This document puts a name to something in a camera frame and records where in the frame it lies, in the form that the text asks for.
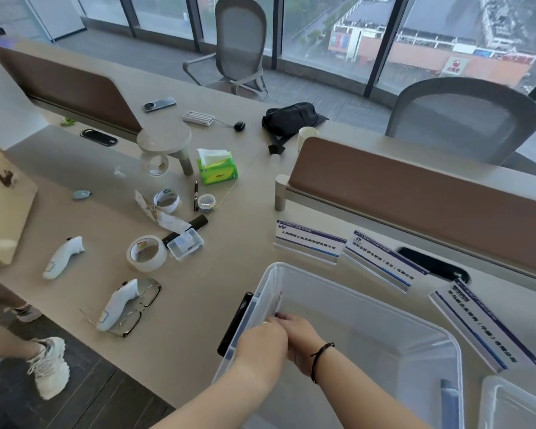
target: eyeglasses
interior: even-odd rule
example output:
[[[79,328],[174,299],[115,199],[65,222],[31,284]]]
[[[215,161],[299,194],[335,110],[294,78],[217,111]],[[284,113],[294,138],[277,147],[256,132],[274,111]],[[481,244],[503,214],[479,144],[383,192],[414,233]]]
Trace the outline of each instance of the eyeglasses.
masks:
[[[137,286],[139,291],[143,289],[142,292],[140,292],[140,295],[137,298],[132,299],[125,304],[121,316],[117,319],[115,324],[107,330],[108,333],[123,339],[129,336],[129,333],[131,333],[133,328],[139,323],[139,320],[141,320],[141,315],[145,308],[149,307],[153,301],[155,301],[162,288],[158,281],[149,277],[137,279]],[[83,310],[79,309],[79,311],[86,317],[90,324],[96,326],[95,323],[87,317]]]

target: power strip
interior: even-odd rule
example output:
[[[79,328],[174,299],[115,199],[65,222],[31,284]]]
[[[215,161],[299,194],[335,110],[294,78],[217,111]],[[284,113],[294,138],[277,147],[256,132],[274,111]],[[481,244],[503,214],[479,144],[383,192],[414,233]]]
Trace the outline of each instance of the power strip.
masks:
[[[189,123],[210,126],[210,124],[214,122],[214,116],[204,113],[197,113],[196,111],[188,111],[183,116],[183,120]]]

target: shoe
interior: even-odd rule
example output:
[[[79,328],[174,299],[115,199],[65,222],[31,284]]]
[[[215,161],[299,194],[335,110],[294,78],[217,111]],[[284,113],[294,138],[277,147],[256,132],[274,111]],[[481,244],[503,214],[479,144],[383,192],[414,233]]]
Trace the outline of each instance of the shoe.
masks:
[[[43,345],[44,349],[28,360],[28,375],[34,374],[40,396],[48,400],[60,393],[70,380],[70,367],[63,359],[66,343],[59,337],[32,340]]]
[[[10,311],[16,315],[20,322],[32,322],[42,316],[42,312],[33,305],[24,304],[18,308],[11,308]]]

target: person's hand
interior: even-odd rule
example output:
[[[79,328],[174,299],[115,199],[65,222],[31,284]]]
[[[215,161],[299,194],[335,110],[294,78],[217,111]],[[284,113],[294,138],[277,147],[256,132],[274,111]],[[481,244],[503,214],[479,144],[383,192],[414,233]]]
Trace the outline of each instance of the person's hand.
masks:
[[[282,374],[288,336],[276,319],[247,329],[238,339],[233,368],[271,391]]]
[[[303,317],[276,313],[276,320],[288,334],[288,359],[301,373],[311,376],[312,354],[318,352],[326,342]]]

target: mesh chair back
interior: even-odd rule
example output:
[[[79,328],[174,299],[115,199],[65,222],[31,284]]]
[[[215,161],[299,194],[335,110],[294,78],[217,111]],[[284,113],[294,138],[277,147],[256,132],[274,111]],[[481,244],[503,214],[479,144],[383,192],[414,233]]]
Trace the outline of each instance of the mesh chair back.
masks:
[[[433,78],[407,87],[385,135],[500,165],[536,131],[536,103],[507,86]]]
[[[256,73],[265,43],[266,14],[256,1],[218,0],[216,68],[224,77],[238,81]]]

